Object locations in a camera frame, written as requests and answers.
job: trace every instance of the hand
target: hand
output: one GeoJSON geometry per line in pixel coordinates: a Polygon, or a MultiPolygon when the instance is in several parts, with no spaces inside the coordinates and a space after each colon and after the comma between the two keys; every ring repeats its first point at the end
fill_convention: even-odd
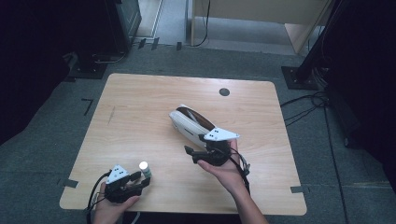
{"type": "Polygon", "coordinates": [[[97,202],[99,203],[95,208],[94,224],[116,223],[120,216],[139,200],[139,196],[134,196],[124,203],[111,203],[108,199],[105,199],[105,188],[106,183],[103,182],[97,198],[97,202]]]}
{"type": "MultiPolygon", "coordinates": [[[[239,156],[237,154],[238,145],[236,139],[229,141],[230,147],[235,149],[236,151],[232,150],[232,158],[238,163],[239,165],[239,156]]],[[[227,160],[221,166],[213,166],[206,161],[198,161],[198,164],[207,172],[214,175],[220,184],[226,188],[230,193],[239,190],[240,188],[245,188],[244,181],[242,176],[239,174],[235,164],[232,161],[227,160]]]]}

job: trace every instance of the cable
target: cable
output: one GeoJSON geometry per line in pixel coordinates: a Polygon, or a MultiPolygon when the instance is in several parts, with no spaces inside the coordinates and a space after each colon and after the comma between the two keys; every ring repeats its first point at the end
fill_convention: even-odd
{"type": "Polygon", "coordinates": [[[140,212],[137,212],[136,217],[134,218],[134,220],[131,222],[131,224],[135,224],[136,221],[140,218],[140,212]]]}
{"type": "MultiPolygon", "coordinates": [[[[225,153],[224,153],[222,150],[220,150],[220,149],[218,149],[218,148],[216,148],[216,147],[211,147],[211,149],[214,149],[214,150],[216,150],[217,152],[219,152],[219,153],[225,155],[225,153]]],[[[239,154],[238,151],[236,151],[236,153],[240,156],[240,158],[243,158],[242,155],[239,154]]],[[[231,156],[230,156],[228,159],[236,166],[236,169],[238,170],[239,174],[241,175],[242,179],[244,180],[245,187],[247,188],[247,192],[248,192],[248,194],[250,194],[250,186],[249,186],[250,184],[249,184],[249,182],[248,182],[248,178],[247,178],[246,171],[242,170],[242,168],[241,168],[241,166],[238,164],[238,162],[236,162],[231,156]]],[[[242,160],[242,163],[243,163],[244,167],[249,167],[250,164],[245,164],[245,162],[246,162],[245,159],[243,159],[243,160],[242,160]]]]}
{"type": "Polygon", "coordinates": [[[312,74],[315,79],[315,81],[324,89],[327,87],[328,83],[324,79],[324,76],[327,74],[329,71],[329,68],[324,68],[324,67],[314,67],[312,68],[312,74]]]}
{"type": "Polygon", "coordinates": [[[300,120],[300,119],[306,117],[307,115],[309,115],[311,112],[313,112],[313,111],[316,110],[317,108],[325,106],[325,105],[327,104],[327,102],[329,101],[328,98],[327,98],[327,96],[325,96],[325,92],[324,92],[324,91],[318,91],[318,92],[316,92],[316,93],[314,93],[314,94],[312,94],[312,95],[304,95],[304,96],[301,96],[301,97],[298,97],[298,98],[289,100],[289,101],[287,101],[287,102],[281,104],[280,106],[283,107],[283,106],[285,106],[285,105],[288,105],[288,104],[297,102],[297,101],[302,100],[302,99],[310,99],[312,105],[314,105],[314,106],[311,107],[311,108],[309,108],[309,109],[306,109],[306,110],[304,110],[304,111],[302,111],[302,112],[300,112],[300,113],[298,113],[297,115],[294,115],[294,116],[291,116],[290,118],[284,119],[284,121],[287,121],[287,120],[295,119],[295,118],[299,117],[299,118],[297,118],[296,120],[292,121],[291,123],[286,124],[286,126],[290,126],[291,124],[297,122],[298,120],[300,120]],[[315,100],[317,100],[317,99],[320,100],[320,103],[319,103],[319,104],[317,104],[317,103],[315,102],[315,100]]]}
{"type": "Polygon", "coordinates": [[[230,147],[231,150],[235,151],[235,153],[232,154],[236,154],[239,156],[239,158],[242,161],[242,166],[244,167],[244,175],[248,175],[250,174],[249,168],[250,168],[250,164],[247,162],[247,160],[245,160],[245,158],[234,148],[230,147]]]}
{"type": "Polygon", "coordinates": [[[205,26],[205,29],[206,29],[205,37],[204,37],[204,39],[202,40],[202,42],[201,42],[200,44],[198,44],[198,45],[192,45],[192,47],[199,47],[199,46],[201,46],[202,44],[204,44],[204,42],[205,42],[206,39],[207,39],[207,25],[208,25],[208,21],[209,21],[209,11],[210,11],[210,0],[209,0],[209,3],[207,4],[206,23],[204,23],[204,26],[205,26]]]}
{"type": "Polygon", "coordinates": [[[125,57],[125,53],[122,53],[122,56],[118,58],[116,61],[109,61],[109,62],[100,62],[100,61],[95,61],[95,63],[117,63],[121,61],[125,57]]]}
{"type": "Polygon", "coordinates": [[[93,209],[93,207],[94,207],[97,203],[99,203],[99,202],[101,202],[101,201],[103,200],[103,199],[102,199],[102,200],[100,200],[100,201],[98,201],[98,202],[96,202],[96,203],[94,203],[94,204],[91,204],[91,203],[92,203],[93,194],[95,193],[95,190],[96,190],[96,188],[98,187],[99,183],[102,181],[102,179],[105,178],[106,176],[109,176],[110,173],[111,173],[111,170],[110,170],[108,173],[105,173],[104,175],[102,175],[101,177],[99,177],[99,179],[96,181],[95,185],[93,186],[93,189],[92,189],[91,195],[90,195],[90,199],[88,200],[88,206],[87,206],[87,208],[85,208],[85,211],[87,211],[87,216],[86,216],[87,224],[91,224],[91,223],[92,223],[92,222],[91,222],[91,210],[93,209]]]}
{"type": "Polygon", "coordinates": [[[294,103],[294,102],[297,102],[297,101],[299,101],[301,99],[306,99],[306,98],[310,98],[311,99],[311,103],[314,106],[311,107],[310,109],[307,109],[307,110],[299,113],[298,115],[295,115],[295,116],[291,117],[290,119],[295,118],[295,117],[305,113],[304,115],[302,115],[301,117],[299,117],[297,119],[297,120],[299,120],[299,119],[305,117],[306,115],[308,115],[309,113],[311,113],[312,111],[314,111],[315,109],[317,109],[319,107],[323,108],[325,122],[326,122],[326,129],[327,129],[327,133],[328,133],[329,146],[330,146],[330,150],[331,150],[331,153],[332,153],[332,164],[334,166],[334,171],[335,171],[336,178],[337,178],[337,184],[338,184],[338,188],[340,190],[340,196],[341,196],[341,202],[342,202],[342,205],[343,205],[345,221],[346,221],[346,224],[348,224],[349,220],[348,220],[348,217],[347,217],[347,206],[346,206],[346,202],[345,202],[345,199],[344,199],[344,191],[343,191],[342,184],[341,184],[341,178],[340,178],[340,175],[339,175],[339,172],[338,172],[338,168],[337,168],[337,164],[336,164],[336,161],[335,161],[334,148],[332,146],[332,135],[331,135],[331,131],[330,131],[329,119],[328,119],[327,110],[326,110],[329,99],[325,95],[325,92],[319,91],[319,92],[316,92],[315,94],[312,94],[312,95],[305,95],[305,96],[298,97],[296,99],[289,100],[286,103],[282,104],[281,106],[288,105],[288,104],[291,104],[291,103],[294,103]],[[321,102],[319,104],[317,104],[315,102],[316,99],[319,99],[321,102]]]}
{"type": "Polygon", "coordinates": [[[321,54],[321,56],[314,62],[314,64],[312,65],[312,72],[314,72],[314,78],[316,81],[319,82],[319,84],[321,86],[327,86],[327,83],[323,80],[323,77],[316,77],[315,74],[320,74],[323,71],[318,71],[318,69],[316,67],[318,67],[317,65],[315,65],[315,63],[317,63],[319,60],[323,60],[323,62],[326,63],[327,68],[322,67],[321,65],[319,65],[319,69],[320,70],[325,70],[325,74],[327,73],[327,71],[329,71],[330,68],[330,64],[332,64],[332,58],[329,56],[326,56],[325,54],[325,49],[324,49],[324,43],[325,40],[327,39],[327,34],[329,33],[329,30],[332,29],[332,27],[334,26],[334,23],[336,20],[335,17],[339,17],[339,15],[337,15],[339,13],[340,10],[342,10],[340,7],[341,5],[344,4],[344,0],[339,0],[338,5],[335,7],[333,7],[333,12],[332,15],[330,16],[330,18],[327,20],[325,28],[323,29],[323,32],[321,32],[321,26],[319,28],[319,37],[321,38],[321,42],[320,42],[320,49],[318,50],[318,53],[321,54]]]}
{"type": "Polygon", "coordinates": [[[332,153],[332,164],[334,166],[335,175],[337,177],[338,188],[340,189],[340,196],[341,196],[341,202],[343,204],[345,221],[346,221],[346,224],[348,224],[349,220],[347,218],[347,206],[346,206],[346,202],[345,202],[345,199],[344,199],[344,191],[343,191],[343,186],[341,185],[341,178],[340,178],[340,175],[338,173],[337,164],[335,162],[334,148],[332,146],[332,136],[331,136],[331,132],[330,132],[330,125],[329,125],[329,120],[328,120],[328,117],[327,117],[326,106],[323,106],[323,111],[324,111],[324,118],[326,120],[327,134],[328,134],[328,137],[329,137],[330,151],[332,153]]]}

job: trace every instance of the black cable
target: black cable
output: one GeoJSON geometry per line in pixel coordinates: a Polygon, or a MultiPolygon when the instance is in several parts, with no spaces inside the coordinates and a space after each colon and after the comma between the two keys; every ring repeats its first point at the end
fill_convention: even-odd
{"type": "Polygon", "coordinates": [[[110,170],[108,173],[105,173],[104,175],[102,175],[101,177],[99,177],[99,179],[96,181],[95,185],[93,186],[93,189],[92,189],[91,195],[90,195],[90,199],[88,200],[88,206],[87,206],[87,208],[85,209],[85,210],[87,211],[87,216],[86,216],[86,218],[87,218],[87,224],[91,224],[91,223],[92,223],[92,222],[91,222],[91,210],[93,209],[93,207],[94,207],[97,203],[99,203],[99,202],[101,202],[101,201],[103,200],[103,199],[102,199],[102,200],[100,200],[100,201],[98,201],[98,202],[96,202],[96,203],[94,203],[94,204],[91,204],[91,203],[92,203],[93,194],[95,193],[95,190],[96,190],[96,188],[98,187],[99,183],[102,181],[102,179],[105,178],[106,176],[109,176],[110,173],[111,173],[111,170],[110,170]]]}
{"type": "Polygon", "coordinates": [[[126,53],[122,53],[122,55],[117,59],[117,60],[115,60],[115,61],[95,61],[95,63],[117,63],[117,62],[119,62],[119,61],[121,61],[124,57],[125,57],[125,54],[126,53]]]}
{"type": "Polygon", "coordinates": [[[331,153],[332,153],[332,164],[333,164],[333,166],[334,166],[334,171],[335,171],[336,178],[337,178],[338,188],[339,188],[339,190],[340,190],[340,196],[341,196],[341,202],[342,202],[342,205],[343,205],[345,221],[346,221],[346,224],[348,224],[349,221],[348,221],[348,217],[347,217],[347,206],[346,206],[346,202],[345,202],[345,198],[344,198],[344,191],[343,191],[343,188],[342,188],[341,178],[340,178],[340,175],[339,175],[339,172],[338,172],[338,168],[337,168],[337,164],[336,164],[336,161],[335,161],[334,148],[333,148],[333,146],[332,146],[332,135],[331,135],[330,125],[329,125],[329,119],[328,119],[327,111],[326,111],[327,104],[328,104],[328,98],[327,98],[325,92],[324,92],[324,91],[319,91],[319,92],[316,92],[316,93],[313,94],[313,95],[301,96],[301,97],[298,97],[298,98],[296,98],[296,99],[292,99],[292,100],[290,100],[290,101],[287,101],[286,103],[282,104],[281,106],[288,105],[288,104],[294,103],[294,102],[296,102],[296,101],[299,101],[299,100],[305,99],[305,98],[310,98],[310,99],[311,99],[311,103],[312,103],[314,106],[313,106],[312,108],[308,109],[308,110],[305,110],[305,111],[301,112],[300,114],[302,114],[302,113],[304,113],[304,112],[306,112],[306,114],[304,114],[303,116],[301,116],[301,117],[298,118],[297,120],[299,120],[299,119],[305,117],[306,115],[308,115],[309,113],[311,113],[311,112],[314,111],[315,109],[317,109],[317,108],[319,108],[319,107],[323,107],[324,117],[325,117],[325,122],[326,122],[326,129],[327,129],[328,139],[329,139],[329,146],[330,146],[330,150],[331,150],[331,153]],[[321,102],[320,102],[319,104],[315,103],[315,100],[316,100],[316,99],[319,99],[321,102]]]}
{"type": "MultiPolygon", "coordinates": [[[[220,149],[218,149],[218,148],[216,148],[216,147],[212,147],[212,149],[214,149],[214,150],[216,150],[217,152],[219,152],[219,153],[225,155],[225,153],[224,153],[222,150],[220,150],[220,149]]],[[[239,152],[238,152],[236,149],[233,149],[232,147],[230,147],[230,149],[236,151],[236,153],[238,154],[238,156],[241,157],[241,154],[239,154],[239,152]]],[[[239,174],[241,175],[242,179],[244,180],[245,187],[247,188],[247,192],[248,192],[248,194],[250,194],[250,184],[249,184],[249,182],[248,182],[247,175],[246,175],[245,172],[242,170],[241,166],[240,166],[231,156],[230,156],[228,159],[236,166],[236,169],[238,170],[239,174]]]]}
{"type": "Polygon", "coordinates": [[[205,26],[205,29],[206,29],[205,37],[204,37],[204,39],[202,40],[202,42],[201,42],[200,44],[198,44],[198,45],[193,45],[192,47],[199,47],[199,46],[201,46],[202,44],[204,44],[204,42],[205,42],[206,39],[207,39],[207,25],[208,25],[208,21],[209,21],[209,11],[210,11],[210,0],[209,0],[209,4],[207,4],[206,23],[204,23],[204,26],[205,26]]]}
{"type": "Polygon", "coordinates": [[[330,125],[329,125],[329,120],[328,120],[328,117],[327,117],[326,106],[323,106],[323,111],[324,111],[324,118],[326,120],[327,133],[328,133],[328,137],[329,137],[330,152],[332,153],[332,164],[334,166],[335,175],[337,177],[338,188],[340,189],[340,196],[341,196],[341,202],[343,204],[344,217],[345,217],[345,220],[346,220],[346,224],[348,224],[349,220],[348,220],[348,217],[347,217],[347,206],[346,206],[346,202],[345,202],[345,199],[344,199],[344,190],[343,190],[343,186],[341,184],[341,178],[340,178],[340,175],[339,175],[339,172],[338,172],[337,164],[335,162],[334,148],[332,146],[332,136],[331,136],[331,132],[330,132],[330,125]]]}
{"type": "Polygon", "coordinates": [[[315,81],[324,89],[327,87],[327,81],[324,80],[324,76],[329,71],[329,68],[324,67],[313,67],[312,73],[315,81]]]}
{"type": "Polygon", "coordinates": [[[291,124],[297,122],[298,120],[300,120],[300,119],[306,117],[307,115],[309,115],[311,112],[313,112],[313,111],[316,110],[317,108],[325,106],[325,105],[327,104],[327,102],[328,102],[328,99],[327,99],[327,97],[325,96],[325,92],[324,92],[324,91],[318,91],[318,92],[316,92],[316,93],[314,93],[314,94],[311,94],[311,95],[304,95],[304,96],[300,96],[300,97],[298,97],[298,98],[289,100],[289,101],[287,101],[287,102],[281,104],[280,106],[283,107],[283,106],[285,106],[285,105],[288,105],[288,104],[297,102],[297,101],[302,100],[302,99],[310,99],[312,105],[314,105],[314,106],[311,107],[311,108],[309,108],[309,109],[306,109],[306,110],[303,111],[303,112],[298,113],[297,115],[294,115],[294,116],[292,116],[292,117],[290,117],[290,118],[284,119],[284,121],[287,121],[287,120],[290,120],[290,119],[295,119],[295,118],[297,118],[297,117],[300,116],[299,118],[297,118],[297,119],[294,120],[293,122],[287,124],[286,126],[290,126],[291,124]],[[320,100],[320,103],[319,103],[319,104],[317,104],[317,103],[315,102],[315,100],[317,100],[317,99],[320,100]]]}
{"type": "Polygon", "coordinates": [[[238,150],[230,147],[231,150],[234,150],[235,153],[232,154],[237,154],[240,158],[240,160],[242,161],[242,167],[244,167],[244,175],[248,175],[250,173],[249,168],[250,168],[250,164],[245,160],[245,158],[238,152],[238,150]]]}

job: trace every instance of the black circular marker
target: black circular marker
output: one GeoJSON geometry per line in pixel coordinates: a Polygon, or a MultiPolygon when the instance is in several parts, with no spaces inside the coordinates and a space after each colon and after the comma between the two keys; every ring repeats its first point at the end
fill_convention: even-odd
{"type": "Polygon", "coordinates": [[[222,95],[222,96],[228,96],[228,95],[230,95],[230,91],[229,91],[227,88],[221,88],[221,89],[219,90],[219,93],[220,93],[220,95],[222,95]]]}

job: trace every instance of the wrist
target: wrist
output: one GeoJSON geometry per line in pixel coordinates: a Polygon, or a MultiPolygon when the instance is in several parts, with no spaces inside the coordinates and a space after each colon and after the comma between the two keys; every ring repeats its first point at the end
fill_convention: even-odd
{"type": "Polygon", "coordinates": [[[236,194],[239,194],[239,193],[247,193],[247,194],[248,194],[248,190],[247,190],[247,188],[246,188],[246,186],[245,186],[245,184],[244,184],[243,181],[237,182],[237,183],[231,185],[231,186],[228,188],[228,191],[229,191],[233,196],[236,195],[236,194]]]}

